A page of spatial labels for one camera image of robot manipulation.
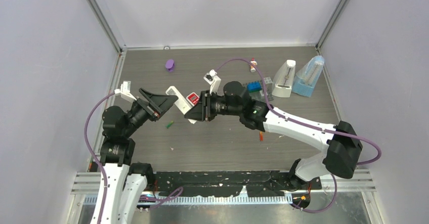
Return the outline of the white remote with red keypad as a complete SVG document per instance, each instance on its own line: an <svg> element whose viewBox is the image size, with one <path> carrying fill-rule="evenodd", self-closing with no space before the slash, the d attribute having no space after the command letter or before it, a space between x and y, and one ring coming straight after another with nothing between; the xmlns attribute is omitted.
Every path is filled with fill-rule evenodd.
<svg viewBox="0 0 429 224"><path fill-rule="evenodd" d="M199 101L199 95L195 92L192 92L186 96L186 100L191 106L195 106Z"/></svg>

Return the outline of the slim white remote control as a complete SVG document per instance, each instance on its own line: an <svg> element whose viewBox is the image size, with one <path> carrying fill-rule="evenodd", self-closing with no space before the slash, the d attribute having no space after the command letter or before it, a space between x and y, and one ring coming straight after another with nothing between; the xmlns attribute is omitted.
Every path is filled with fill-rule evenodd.
<svg viewBox="0 0 429 224"><path fill-rule="evenodd" d="M186 100L186 97L184 97L175 86L170 86L165 93L167 95L175 95L178 97L175 105L183 115L185 115L185 113L192 108L192 106Z"/></svg>

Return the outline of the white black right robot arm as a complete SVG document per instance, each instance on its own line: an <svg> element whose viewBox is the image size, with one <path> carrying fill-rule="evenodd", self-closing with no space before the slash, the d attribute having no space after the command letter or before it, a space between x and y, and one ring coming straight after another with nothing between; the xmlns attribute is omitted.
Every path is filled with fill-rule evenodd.
<svg viewBox="0 0 429 224"><path fill-rule="evenodd" d="M297 159L290 168L289 183L296 189L326 174L344 179L353 177L362 144L354 138L356 133L349 123L323 124L295 117L271 104L253 99L237 81L227 83L223 91L222 96L202 91L198 103L185 113L185 118L212 121L218 115L238 116L239 121L249 129L277 133L318 149L318 154Z"/></svg>

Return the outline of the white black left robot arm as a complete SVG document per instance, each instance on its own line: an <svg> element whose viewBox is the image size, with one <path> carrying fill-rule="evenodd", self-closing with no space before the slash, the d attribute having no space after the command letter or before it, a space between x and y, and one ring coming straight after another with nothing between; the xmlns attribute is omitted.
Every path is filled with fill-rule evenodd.
<svg viewBox="0 0 429 224"><path fill-rule="evenodd" d="M130 223L143 191L154 187L155 176L149 163L133 163L135 141L132 134L146 121L159 120L178 100L175 95L158 95L143 88L142 98L134 97L127 82L105 96L103 103L111 96L121 96L131 102L131 108L124 112L119 106L104 110L103 143L100 156L89 148L101 172L97 202L91 223Z"/></svg>

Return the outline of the green battery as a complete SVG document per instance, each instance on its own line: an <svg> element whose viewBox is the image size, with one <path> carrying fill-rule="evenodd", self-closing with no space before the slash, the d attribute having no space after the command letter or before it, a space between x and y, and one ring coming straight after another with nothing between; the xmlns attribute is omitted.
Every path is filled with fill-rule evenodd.
<svg viewBox="0 0 429 224"><path fill-rule="evenodd" d="M170 121L170 122L166 125L166 128L170 128L173 124L174 124L174 121Z"/></svg>

